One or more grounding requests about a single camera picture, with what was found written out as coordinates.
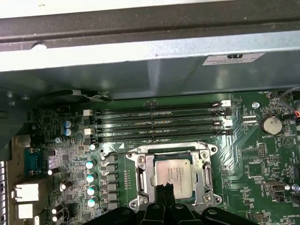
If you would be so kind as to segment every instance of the sticker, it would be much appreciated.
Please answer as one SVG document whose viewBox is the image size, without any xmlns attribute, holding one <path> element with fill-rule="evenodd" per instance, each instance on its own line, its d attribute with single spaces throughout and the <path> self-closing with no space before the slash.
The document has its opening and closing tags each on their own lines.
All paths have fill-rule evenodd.
<svg viewBox="0 0 300 225">
<path fill-rule="evenodd" d="M 251 54 L 230 54 L 230 55 L 219 55 L 209 56 L 203 63 L 204 66 L 209 65 L 221 65 L 221 64 L 232 64 L 232 63 L 247 63 L 253 62 L 264 55 L 264 53 L 251 53 Z"/>
</svg>

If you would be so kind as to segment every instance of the integrated circuit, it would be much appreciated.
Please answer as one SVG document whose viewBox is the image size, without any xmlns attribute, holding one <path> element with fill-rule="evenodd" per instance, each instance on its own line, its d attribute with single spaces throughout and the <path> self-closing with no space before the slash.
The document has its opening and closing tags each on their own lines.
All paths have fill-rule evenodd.
<svg viewBox="0 0 300 225">
<path fill-rule="evenodd" d="M 68 155 L 63 155 L 63 156 L 61 157 L 61 159 L 62 159 L 63 162 L 66 162 L 66 161 L 69 160 L 69 156 L 68 156 Z"/>
<path fill-rule="evenodd" d="M 77 173 L 77 178 L 78 178 L 78 179 L 83 179 L 83 177 L 84 177 L 83 172 L 78 172 L 78 173 Z"/>
<path fill-rule="evenodd" d="M 83 217 L 84 220 L 89 220 L 90 219 L 90 213 L 89 212 L 83 213 L 82 217 Z"/>
<path fill-rule="evenodd" d="M 189 159 L 159 160 L 155 163 L 155 184 L 173 184 L 176 199 L 193 195 L 192 171 Z"/>
<path fill-rule="evenodd" d="M 261 177 L 263 175 L 263 165 L 261 162 L 248 163 L 249 177 Z"/>
</svg>

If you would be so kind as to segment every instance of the connector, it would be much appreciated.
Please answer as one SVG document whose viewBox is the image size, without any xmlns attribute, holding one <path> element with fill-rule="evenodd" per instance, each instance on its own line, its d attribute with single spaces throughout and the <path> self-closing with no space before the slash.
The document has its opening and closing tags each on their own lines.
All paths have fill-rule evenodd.
<svg viewBox="0 0 300 225">
<path fill-rule="evenodd" d="M 266 181 L 265 186 L 272 192 L 283 192 L 285 191 L 285 185 L 278 181 Z"/>
</svg>

